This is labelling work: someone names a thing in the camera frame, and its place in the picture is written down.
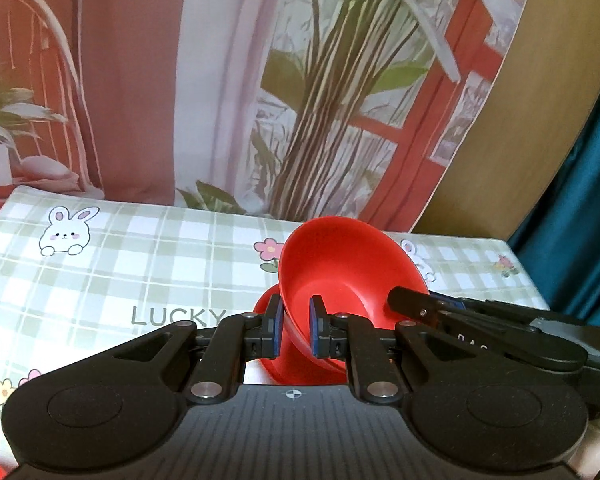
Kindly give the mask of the red plastic bowl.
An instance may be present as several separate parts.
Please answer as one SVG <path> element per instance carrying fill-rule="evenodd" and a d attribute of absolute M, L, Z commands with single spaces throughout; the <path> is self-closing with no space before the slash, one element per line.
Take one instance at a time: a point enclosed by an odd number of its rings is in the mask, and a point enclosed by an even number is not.
<path fill-rule="evenodd" d="M 284 306 L 279 356 L 261 364 L 274 382 L 290 386 L 338 385 L 347 381 L 344 363 L 317 359 L 311 348 L 309 304 L 300 310 Z"/>
<path fill-rule="evenodd" d="M 373 226 L 343 217 L 310 220 L 288 236 L 279 259 L 278 286 L 287 334 L 307 358 L 312 356 L 312 296 L 321 296 L 330 314 L 361 315 L 377 327 L 391 328 L 402 320 L 387 306 L 393 287 L 428 292 L 399 243 Z"/>

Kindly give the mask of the teal curtain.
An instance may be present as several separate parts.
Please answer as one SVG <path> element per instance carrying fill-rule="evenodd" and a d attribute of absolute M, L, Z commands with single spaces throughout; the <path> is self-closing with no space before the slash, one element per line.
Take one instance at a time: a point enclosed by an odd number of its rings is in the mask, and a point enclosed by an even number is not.
<path fill-rule="evenodd" d="M 600 96 L 508 244 L 550 310 L 600 325 Z"/>

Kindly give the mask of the green plaid bunny tablecloth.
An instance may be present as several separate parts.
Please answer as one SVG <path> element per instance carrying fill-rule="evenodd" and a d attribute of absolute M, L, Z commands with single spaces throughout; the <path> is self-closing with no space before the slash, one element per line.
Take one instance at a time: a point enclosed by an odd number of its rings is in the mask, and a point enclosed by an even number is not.
<path fill-rule="evenodd" d="M 20 186 L 0 208 L 0 419 L 15 388 L 183 318 L 213 326 L 277 280 L 288 221 L 98 202 L 75 256 L 44 256 L 50 211 L 85 200 Z M 15 463 L 0 421 L 0 464 Z"/>

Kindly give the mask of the printed room scene backdrop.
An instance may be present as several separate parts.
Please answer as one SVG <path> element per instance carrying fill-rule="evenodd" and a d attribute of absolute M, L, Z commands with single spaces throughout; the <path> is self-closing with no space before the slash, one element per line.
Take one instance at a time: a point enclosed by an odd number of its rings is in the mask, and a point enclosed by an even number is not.
<path fill-rule="evenodd" d="M 0 205 L 26 184 L 408 231 L 526 2 L 0 0 Z"/>

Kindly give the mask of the wooden headboard panel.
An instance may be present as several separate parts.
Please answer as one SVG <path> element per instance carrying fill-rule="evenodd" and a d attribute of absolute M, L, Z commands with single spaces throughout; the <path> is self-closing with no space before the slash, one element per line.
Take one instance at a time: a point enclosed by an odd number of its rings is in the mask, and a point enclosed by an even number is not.
<path fill-rule="evenodd" d="M 415 226 L 506 240 L 600 95 L 600 0 L 528 0 L 486 104 Z"/>

